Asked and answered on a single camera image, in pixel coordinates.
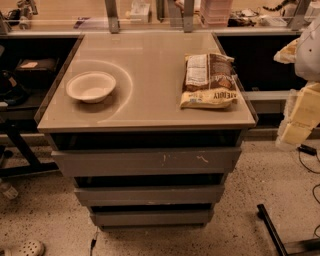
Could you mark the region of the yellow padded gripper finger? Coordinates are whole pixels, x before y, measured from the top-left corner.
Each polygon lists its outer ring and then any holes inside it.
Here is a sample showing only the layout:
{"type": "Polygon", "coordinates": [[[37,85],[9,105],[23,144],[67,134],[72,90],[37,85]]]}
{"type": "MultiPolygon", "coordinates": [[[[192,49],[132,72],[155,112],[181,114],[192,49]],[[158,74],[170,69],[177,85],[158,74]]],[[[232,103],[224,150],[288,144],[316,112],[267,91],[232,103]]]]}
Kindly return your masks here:
{"type": "Polygon", "coordinates": [[[276,144],[299,146],[320,124],[320,83],[308,82],[301,90],[291,89],[284,108],[276,144]]]}

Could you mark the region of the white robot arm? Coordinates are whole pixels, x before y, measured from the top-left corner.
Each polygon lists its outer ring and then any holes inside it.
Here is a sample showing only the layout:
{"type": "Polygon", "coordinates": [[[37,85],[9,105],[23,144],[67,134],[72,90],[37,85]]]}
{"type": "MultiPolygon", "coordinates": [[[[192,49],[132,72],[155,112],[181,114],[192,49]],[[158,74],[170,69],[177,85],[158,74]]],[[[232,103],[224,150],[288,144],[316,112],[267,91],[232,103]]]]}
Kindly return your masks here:
{"type": "Polygon", "coordinates": [[[320,16],[279,50],[274,60],[293,63],[295,74],[307,81],[299,91],[290,90],[278,128],[276,145],[289,150],[300,146],[320,124],[320,16]]]}

